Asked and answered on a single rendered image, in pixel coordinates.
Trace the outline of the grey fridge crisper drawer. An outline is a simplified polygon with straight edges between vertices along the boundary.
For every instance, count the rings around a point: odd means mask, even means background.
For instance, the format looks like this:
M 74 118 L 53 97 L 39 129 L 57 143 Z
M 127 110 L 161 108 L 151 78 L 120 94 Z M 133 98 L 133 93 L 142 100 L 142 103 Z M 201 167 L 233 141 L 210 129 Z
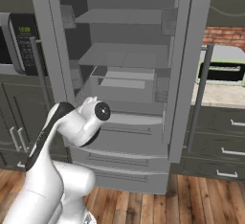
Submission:
M 91 91 L 104 100 L 152 102 L 154 69 L 97 66 L 90 77 Z

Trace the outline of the grey fridge shelf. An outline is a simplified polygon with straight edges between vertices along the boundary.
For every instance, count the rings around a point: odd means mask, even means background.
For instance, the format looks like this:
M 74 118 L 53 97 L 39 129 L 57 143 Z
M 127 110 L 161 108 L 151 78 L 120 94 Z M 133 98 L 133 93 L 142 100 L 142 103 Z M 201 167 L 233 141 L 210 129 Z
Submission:
M 165 69 L 168 67 L 167 46 L 95 43 L 78 63 L 80 65 Z
M 92 9 L 76 18 L 77 23 L 159 25 L 161 10 Z

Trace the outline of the grey right fridge door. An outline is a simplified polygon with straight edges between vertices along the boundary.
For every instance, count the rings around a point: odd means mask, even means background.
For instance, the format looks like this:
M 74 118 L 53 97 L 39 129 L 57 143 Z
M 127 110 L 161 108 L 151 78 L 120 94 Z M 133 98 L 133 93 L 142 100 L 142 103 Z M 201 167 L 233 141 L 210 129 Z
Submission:
M 177 24 L 172 38 L 163 143 L 168 161 L 179 163 L 189 119 L 196 69 L 211 0 L 177 0 Z

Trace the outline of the grey fridge door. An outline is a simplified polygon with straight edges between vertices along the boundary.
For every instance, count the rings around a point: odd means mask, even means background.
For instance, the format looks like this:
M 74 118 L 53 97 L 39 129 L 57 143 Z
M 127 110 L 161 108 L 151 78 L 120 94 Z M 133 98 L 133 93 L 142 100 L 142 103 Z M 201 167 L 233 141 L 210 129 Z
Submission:
M 33 0 L 33 7 L 55 101 L 75 104 L 60 1 Z
M 179 163 L 189 119 L 196 69 L 211 0 L 177 0 L 177 24 L 172 38 L 163 143 L 168 161 Z

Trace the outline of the grey fridge door bin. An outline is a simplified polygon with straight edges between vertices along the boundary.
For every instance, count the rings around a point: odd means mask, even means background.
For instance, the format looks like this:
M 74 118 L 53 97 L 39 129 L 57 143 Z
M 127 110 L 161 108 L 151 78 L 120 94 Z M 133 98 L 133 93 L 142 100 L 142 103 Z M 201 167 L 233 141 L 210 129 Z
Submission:
M 65 29 L 74 29 L 76 27 L 76 18 L 73 8 L 70 5 L 60 6 L 62 24 Z
M 162 25 L 161 33 L 162 35 L 174 36 L 177 25 L 177 8 L 167 8 L 162 10 Z

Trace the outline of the grey left fridge door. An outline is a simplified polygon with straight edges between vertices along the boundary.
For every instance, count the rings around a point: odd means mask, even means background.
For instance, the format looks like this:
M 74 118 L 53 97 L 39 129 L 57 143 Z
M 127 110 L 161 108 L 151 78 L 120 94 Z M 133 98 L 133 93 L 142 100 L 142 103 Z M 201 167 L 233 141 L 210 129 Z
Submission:
M 75 104 L 60 1 L 33 0 L 33 7 L 55 101 Z

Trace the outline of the grey freezer drawer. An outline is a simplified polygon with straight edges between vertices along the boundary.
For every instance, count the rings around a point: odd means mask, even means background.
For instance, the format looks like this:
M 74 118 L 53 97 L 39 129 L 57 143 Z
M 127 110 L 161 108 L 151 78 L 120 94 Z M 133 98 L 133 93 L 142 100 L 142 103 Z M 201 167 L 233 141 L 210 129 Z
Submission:
M 168 174 L 157 171 L 136 171 L 86 165 L 96 174 L 96 186 L 113 190 L 165 194 Z
M 130 170 L 168 171 L 161 117 L 114 113 L 92 144 L 70 147 L 74 163 Z

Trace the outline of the dark green cupboard door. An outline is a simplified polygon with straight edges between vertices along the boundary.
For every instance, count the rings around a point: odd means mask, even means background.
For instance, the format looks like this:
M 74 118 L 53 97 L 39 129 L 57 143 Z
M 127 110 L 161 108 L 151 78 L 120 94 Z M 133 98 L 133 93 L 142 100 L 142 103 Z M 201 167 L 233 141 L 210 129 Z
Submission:
M 23 139 L 31 151 L 35 140 L 42 129 L 49 108 L 47 108 L 43 91 L 40 86 L 14 85 L 11 91 L 12 101 L 17 109 L 14 115 L 19 115 L 19 128 L 23 128 Z M 69 162 L 67 150 L 61 135 L 56 133 L 50 148 L 51 157 L 61 162 Z
M 18 156 L 10 133 L 12 127 L 15 127 L 15 120 L 0 82 L 0 166 L 3 168 L 14 168 Z

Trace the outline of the dark green drawer front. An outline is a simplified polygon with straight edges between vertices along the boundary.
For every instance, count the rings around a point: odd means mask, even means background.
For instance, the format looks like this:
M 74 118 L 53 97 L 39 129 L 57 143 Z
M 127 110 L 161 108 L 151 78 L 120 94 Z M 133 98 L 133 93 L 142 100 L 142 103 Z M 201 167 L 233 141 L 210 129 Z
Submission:
M 238 174 L 237 178 L 217 176 L 216 170 L 221 172 Z M 182 157 L 179 164 L 172 163 L 170 172 L 174 174 L 186 174 L 191 176 L 224 179 L 229 181 L 245 182 L 245 163 L 207 160 L 202 158 Z
M 245 123 L 244 109 L 202 106 L 199 110 L 196 130 L 245 133 L 245 126 L 232 125 L 232 123 Z
M 224 147 L 226 150 L 245 152 L 245 138 L 197 132 L 193 138 L 191 153 L 229 159 L 242 159 L 245 161 L 245 156 L 223 154 L 221 147 Z

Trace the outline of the green toaster oven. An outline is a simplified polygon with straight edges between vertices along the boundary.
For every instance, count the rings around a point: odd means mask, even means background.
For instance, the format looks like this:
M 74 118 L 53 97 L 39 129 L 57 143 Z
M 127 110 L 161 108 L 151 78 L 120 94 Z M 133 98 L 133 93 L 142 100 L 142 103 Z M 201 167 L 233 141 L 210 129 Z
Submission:
M 207 83 L 245 87 L 245 52 L 235 46 L 215 45 Z

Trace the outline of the black microwave oven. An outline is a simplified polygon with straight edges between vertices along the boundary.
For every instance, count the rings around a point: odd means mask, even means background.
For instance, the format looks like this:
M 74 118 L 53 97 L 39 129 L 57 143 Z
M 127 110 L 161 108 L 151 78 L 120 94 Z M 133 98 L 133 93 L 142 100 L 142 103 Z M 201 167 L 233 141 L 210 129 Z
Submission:
M 33 13 L 13 13 L 11 14 L 11 28 L 14 31 L 14 42 L 18 45 L 17 53 L 21 57 L 21 66 L 26 76 L 37 76 L 37 70 L 33 58 L 33 50 L 30 38 L 39 38 L 39 33 Z M 20 75 L 15 72 L 11 65 L 11 57 L 8 47 L 0 28 L 0 74 Z

